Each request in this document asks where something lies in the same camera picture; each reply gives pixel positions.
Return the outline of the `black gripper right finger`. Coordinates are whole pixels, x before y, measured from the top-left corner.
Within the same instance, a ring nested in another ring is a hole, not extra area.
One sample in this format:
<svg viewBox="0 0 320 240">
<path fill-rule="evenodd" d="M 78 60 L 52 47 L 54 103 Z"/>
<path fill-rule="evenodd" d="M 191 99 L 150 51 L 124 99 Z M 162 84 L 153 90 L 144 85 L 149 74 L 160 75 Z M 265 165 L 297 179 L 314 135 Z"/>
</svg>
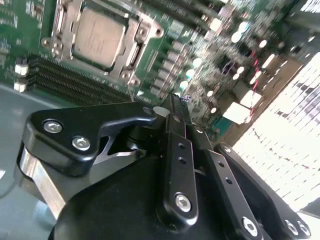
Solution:
<svg viewBox="0 0 320 240">
<path fill-rule="evenodd" d="M 206 182 L 205 194 L 228 240 L 308 240 L 310 227 L 226 143 L 212 145 L 206 132 L 191 120 L 187 101 L 179 101 L 187 133 Z"/>
</svg>

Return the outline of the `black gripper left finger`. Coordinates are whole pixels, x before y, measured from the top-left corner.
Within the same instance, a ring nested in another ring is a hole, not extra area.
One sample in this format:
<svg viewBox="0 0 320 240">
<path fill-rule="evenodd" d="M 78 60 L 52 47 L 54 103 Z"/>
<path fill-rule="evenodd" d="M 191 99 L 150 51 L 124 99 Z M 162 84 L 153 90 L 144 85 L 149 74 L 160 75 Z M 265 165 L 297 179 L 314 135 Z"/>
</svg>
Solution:
<svg viewBox="0 0 320 240">
<path fill-rule="evenodd" d="M 199 217 L 194 154 L 180 98 L 41 110 L 24 127 L 17 159 L 56 221 L 73 196 L 148 157 L 161 163 L 156 214 L 167 227 Z"/>
</svg>

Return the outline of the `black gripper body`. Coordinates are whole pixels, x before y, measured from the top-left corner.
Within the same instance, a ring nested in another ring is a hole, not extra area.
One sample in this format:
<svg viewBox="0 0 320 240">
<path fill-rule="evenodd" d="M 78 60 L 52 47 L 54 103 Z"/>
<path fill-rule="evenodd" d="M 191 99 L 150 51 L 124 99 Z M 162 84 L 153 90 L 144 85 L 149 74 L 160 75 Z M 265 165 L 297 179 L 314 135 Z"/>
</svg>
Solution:
<svg viewBox="0 0 320 240">
<path fill-rule="evenodd" d="M 161 179 L 158 157 L 146 157 L 73 196 L 59 214 L 51 240 L 243 240 L 215 198 L 208 179 L 195 175 L 199 215 L 175 232 L 156 212 Z"/>
</svg>

